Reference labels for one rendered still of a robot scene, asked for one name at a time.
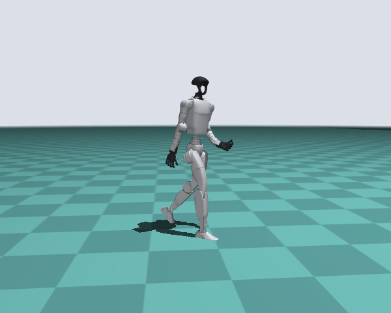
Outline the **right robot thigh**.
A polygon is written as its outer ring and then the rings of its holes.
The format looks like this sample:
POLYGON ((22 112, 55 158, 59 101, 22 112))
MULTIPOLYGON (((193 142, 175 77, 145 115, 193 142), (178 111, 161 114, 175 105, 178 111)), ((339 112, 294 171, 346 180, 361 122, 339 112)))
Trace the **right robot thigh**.
POLYGON ((197 151, 190 149, 183 155, 183 159, 187 164, 193 163, 191 165, 191 171, 198 185, 197 189, 200 189, 203 193, 203 198, 205 198, 205 192, 207 191, 207 174, 201 157, 197 151))

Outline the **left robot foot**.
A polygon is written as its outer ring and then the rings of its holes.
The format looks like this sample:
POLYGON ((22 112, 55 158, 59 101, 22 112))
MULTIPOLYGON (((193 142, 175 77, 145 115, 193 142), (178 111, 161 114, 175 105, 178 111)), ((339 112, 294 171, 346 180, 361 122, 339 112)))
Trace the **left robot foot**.
POLYGON ((173 213, 169 214, 169 212, 168 212, 169 210, 168 210, 167 207, 162 207, 160 210, 166 216, 166 218, 169 221, 169 223, 174 223, 175 222, 174 218, 173 218, 173 213))

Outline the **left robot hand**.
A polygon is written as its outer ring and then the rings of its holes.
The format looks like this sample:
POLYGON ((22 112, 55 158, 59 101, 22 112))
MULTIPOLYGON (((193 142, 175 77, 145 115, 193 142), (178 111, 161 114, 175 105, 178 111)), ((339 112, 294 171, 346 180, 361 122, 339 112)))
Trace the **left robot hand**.
POLYGON ((233 142, 232 142, 233 140, 230 140, 229 142, 220 142, 220 144, 219 145, 216 145, 218 148, 222 148, 223 150, 226 150, 226 151, 228 151, 231 147, 232 147, 232 145, 233 145, 233 142))

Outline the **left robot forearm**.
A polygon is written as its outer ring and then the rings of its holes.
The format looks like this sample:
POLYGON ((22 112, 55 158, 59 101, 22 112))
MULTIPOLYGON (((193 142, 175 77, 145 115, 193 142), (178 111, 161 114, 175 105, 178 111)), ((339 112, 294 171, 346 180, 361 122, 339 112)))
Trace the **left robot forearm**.
POLYGON ((209 141, 211 141, 211 144, 213 145, 219 145, 221 142, 217 138, 215 138, 215 135, 213 134, 212 130, 208 131, 205 136, 209 139, 209 141))

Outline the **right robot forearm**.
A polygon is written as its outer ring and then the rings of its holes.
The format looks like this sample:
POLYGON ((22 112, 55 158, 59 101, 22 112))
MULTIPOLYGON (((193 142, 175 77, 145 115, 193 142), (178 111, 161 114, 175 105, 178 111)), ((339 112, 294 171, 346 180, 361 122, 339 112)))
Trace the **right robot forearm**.
POLYGON ((173 141, 171 142, 170 151, 175 152, 176 147, 178 147, 180 144, 180 140, 181 140, 181 136, 182 136, 182 132, 179 131, 180 127, 181 127, 181 124, 178 123, 177 127, 175 129, 175 132, 174 132, 173 141))

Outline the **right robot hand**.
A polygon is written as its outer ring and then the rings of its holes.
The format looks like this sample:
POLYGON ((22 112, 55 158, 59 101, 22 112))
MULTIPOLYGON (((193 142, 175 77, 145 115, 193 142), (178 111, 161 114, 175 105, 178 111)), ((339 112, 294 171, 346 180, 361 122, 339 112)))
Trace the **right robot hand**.
POLYGON ((177 149, 178 149, 178 147, 176 147, 175 152, 169 150, 170 154, 168 154, 167 159, 166 159, 166 164, 168 166, 170 166, 171 168, 172 167, 174 168, 174 161, 175 161, 176 165, 178 166, 177 161, 176 161, 176 156, 175 156, 175 154, 177 154, 177 149), (171 166, 171 163, 172 163, 172 166, 171 166))

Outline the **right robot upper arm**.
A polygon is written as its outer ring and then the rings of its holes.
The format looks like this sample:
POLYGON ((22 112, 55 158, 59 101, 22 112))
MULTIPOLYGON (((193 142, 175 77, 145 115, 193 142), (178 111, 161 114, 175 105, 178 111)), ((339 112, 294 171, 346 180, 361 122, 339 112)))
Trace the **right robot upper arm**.
POLYGON ((181 127, 179 131, 185 132, 187 129, 187 125, 185 124, 186 118, 188 116, 188 111, 192 108, 193 106, 193 100, 183 100, 181 102, 181 109, 179 113, 179 123, 181 124, 181 127))

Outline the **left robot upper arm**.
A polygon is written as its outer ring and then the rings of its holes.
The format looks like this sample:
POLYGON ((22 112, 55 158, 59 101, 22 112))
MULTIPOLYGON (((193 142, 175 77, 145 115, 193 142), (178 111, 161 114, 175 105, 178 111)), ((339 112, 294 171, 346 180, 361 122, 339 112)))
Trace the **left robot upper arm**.
MULTIPOLYGON (((209 117, 209 121, 210 121, 210 118, 211 118, 211 115, 214 111, 214 104, 211 104, 210 103, 210 117, 209 117)), ((210 131, 210 126, 208 126, 208 129, 207 129, 207 132, 210 131)))

